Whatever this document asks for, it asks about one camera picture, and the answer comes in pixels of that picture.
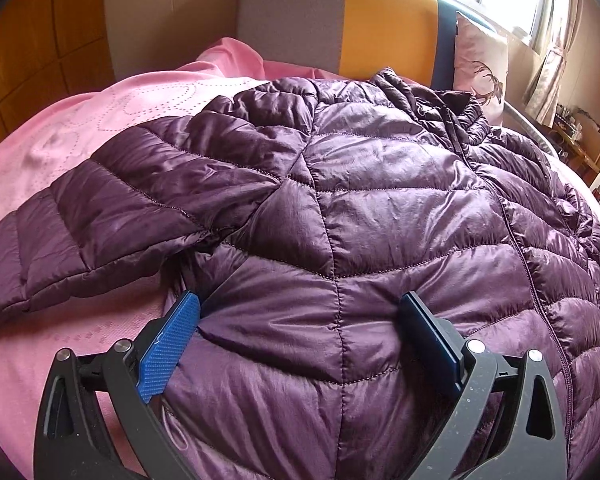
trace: metal pivot bolt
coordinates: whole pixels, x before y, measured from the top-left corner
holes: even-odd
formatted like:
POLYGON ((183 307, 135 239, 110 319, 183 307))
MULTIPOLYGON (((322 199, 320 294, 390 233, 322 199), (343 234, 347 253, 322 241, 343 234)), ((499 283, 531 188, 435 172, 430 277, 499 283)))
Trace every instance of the metal pivot bolt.
POLYGON ((535 349, 529 350, 529 359, 535 361, 536 363, 539 363, 540 361, 542 361, 542 352, 535 349))
POLYGON ((56 352, 56 359, 58 361, 66 361, 71 356, 71 350, 68 348, 61 348, 56 352))
POLYGON ((129 339, 119 339, 113 345, 113 349, 116 352, 118 352, 119 354, 123 354, 124 352, 126 352, 130 348, 131 348, 131 341, 129 341, 129 339))
POLYGON ((484 352, 486 350, 484 343, 482 341, 480 341, 479 339, 471 339, 466 344, 466 347, 474 354, 481 354, 482 352, 484 352))

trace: pink blanket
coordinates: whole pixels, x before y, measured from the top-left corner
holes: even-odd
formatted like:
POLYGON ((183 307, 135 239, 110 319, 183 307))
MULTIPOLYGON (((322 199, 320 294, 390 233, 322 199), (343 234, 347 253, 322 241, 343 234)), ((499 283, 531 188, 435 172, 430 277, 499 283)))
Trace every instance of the pink blanket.
MULTIPOLYGON (((130 77, 98 93, 59 101, 0 144, 0 219, 106 140, 133 124, 196 114, 217 95, 233 96, 284 76, 338 78, 313 68, 264 61, 253 49, 225 38, 198 60, 170 72, 130 77)), ((0 329, 0 445, 33 478, 38 404, 54 354, 102 352, 119 338, 134 338, 162 315, 166 288, 158 276, 99 296, 73 299, 0 329)), ((141 472, 107 398, 101 406, 125 465, 141 472)))

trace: purple puffer jacket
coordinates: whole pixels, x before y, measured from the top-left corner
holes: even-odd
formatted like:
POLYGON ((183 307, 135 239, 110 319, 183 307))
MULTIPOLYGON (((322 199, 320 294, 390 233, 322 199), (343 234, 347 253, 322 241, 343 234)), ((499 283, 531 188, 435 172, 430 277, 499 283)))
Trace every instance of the purple puffer jacket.
POLYGON ((165 396, 203 479, 406 468, 446 408, 398 338, 409 290, 542 351, 570 476, 600 446, 600 225, 469 94, 288 78, 131 127, 0 222, 0 321, 167 262, 203 301, 165 396))

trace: jacket zipper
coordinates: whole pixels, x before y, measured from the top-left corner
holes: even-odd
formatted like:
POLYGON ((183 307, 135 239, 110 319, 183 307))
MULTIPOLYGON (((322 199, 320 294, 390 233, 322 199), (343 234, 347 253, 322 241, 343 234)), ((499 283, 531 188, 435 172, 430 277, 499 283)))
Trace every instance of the jacket zipper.
POLYGON ((446 108, 441 108, 441 111, 443 112, 442 115, 444 116, 444 120, 446 123, 447 133, 449 133, 449 126, 451 126, 451 130, 454 133, 454 137, 455 137, 454 140, 456 141, 456 143, 458 143, 458 147, 459 147, 460 155, 462 156, 462 160, 464 161, 466 166, 471 171, 474 172, 475 176, 480 178, 480 180, 484 183, 484 185, 489 188, 490 193, 494 196, 494 198, 497 200, 498 204, 500 205, 500 211, 502 213, 502 220, 507 227, 507 232, 509 233, 509 238, 511 239, 511 245, 516 249, 516 252, 518 253, 518 257, 520 258, 520 261, 522 262, 522 266, 525 268, 526 278, 528 279, 528 282, 529 282, 529 285, 531 288, 531 297, 534 302, 534 310, 540 315, 540 317, 544 321, 545 325, 547 326, 547 328, 549 330, 549 334, 550 334, 556 348, 558 349, 558 353, 560 354, 560 362, 562 363, 562 374, 564 375, 564 383, 567 388, 567 414, 566 414, 566 420, 564 423, 564 438, 565 438, 566 445, 567 445, 567 458, 568 458, 569 450, 570 450, 571 425, 572 425, 572 419, 573 419, 573 381, 571 380, 571 370, 569 368, 569 361, 567 359, 567 355, 564 353, 564 349, 562 348, 562 345, 560 344, 560 340, 558 339, 558 335, 555 333, 554 327, 551 326, 551 323, 549 322, 549 319, 547 318, 544 310, 542 310, 542 308, 540 307, 540 299, 538 298, 538 293, 536 292, 536 287, 534 286, 534 280, 533 280, 533 277, 531 276, 531 271, 529 270, 529 267, 526 264, 525 257, 522 254, 522 249, 520 249, 520 246, 518 245, 518 243, 516 242, 516 239, 514 238, 513 231, 511 229, 511 225, 509 225, 509 220, 507 219, 507 213, 504 209, 502 201, 500 200, 500 197, 498 196, 498 193, 496 192, 496 190, 494 189, 494 187, 491 185, 490 182, 488 182, 487 180, 478 176, 478 174, 475 173, 475 171, 471 167, 471 165, 469 165, 469 161, 466 160, 466 155, 464 153, 464 149, 462 148, 462 144, 460 143, 458 136, 456 135, 456 126, 453 123, 453 121, 451 120, 451 116, 449 115, 448 110, 446 110, 446 108))
POLYGON ((504 223, 507 226, 507 231, 509 232, 509 237, 511 238, 511 244, 516 248, 518 257, 520 258, 520 261, 522 261, 522 266, 525 267, 526 278, 529 280, 529 283, 531 285, 531 295, 532 295, 532 299, 534 302, 534 309, 540 315, 540 317, 542 317, 542 320, 544 321, 545 325, 549 329, 549 334, 551 335, 551 338, 554 341, 554 344, 556 345, 556 347, 558 349, 558 353, 560 354, 560 362, 562 363, 562 373, 564 374, 564 383, 565 383, 565 386, 567 387, 567 415, 566 415, 566 420, 564 423, 564 438, 565 438, 566 444, 567 444, 567 457, 568 457, 569 456, 569 448, 570 448, 571 424, 572 424, 571 419, 573 418, 573 415, 572 415, 572 413, 573 413, 573 382, 571 381, 571 370, 569 368, 569 361, 567 359, 567 355, 564 353, 564 349, 562 348, 562 345, 560 344, 560 340, 558 339, 558 336, 555 333, 554 327, 551 326, 551 323, 549 322, 549 319, 547 318, 546 313, 540 307, 540 299, 538 298, 538 293, 536 292, 533 278, 531 277, 531 271, 529 270, 529 267, 526 264, 525 257, 522 254, 522 250, 520 249, 520 246, 517 244, 517 242, 515 241, 515 239, 513 237, 513 231, 511 230, 511 226, 509 225, 509 221, 507 220, 506 212, 504 210, 504 206, 502 205, 502 202, 500 201, 500 197, 498 197, 497 193, 491 187, 490 183, 488 183, 486 181, 484 181, 484 183, 489 187, 489 190, 491 191, 491 193, 496 197, 496 200, 498 200, 498 204, 500 204, 500 210, 502 211, 502 219, 504 220, 504 223))

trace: pillowcase with deer print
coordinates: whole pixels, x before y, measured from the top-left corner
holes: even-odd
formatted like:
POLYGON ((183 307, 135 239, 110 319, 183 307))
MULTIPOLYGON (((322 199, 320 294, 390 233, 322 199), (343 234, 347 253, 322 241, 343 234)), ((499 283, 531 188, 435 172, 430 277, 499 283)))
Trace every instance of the pillowcase with deer print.
POLYGON ((491 126, 502 126, 509 67, 507 38, 456 12, 454 90, 471 92, 491 126))

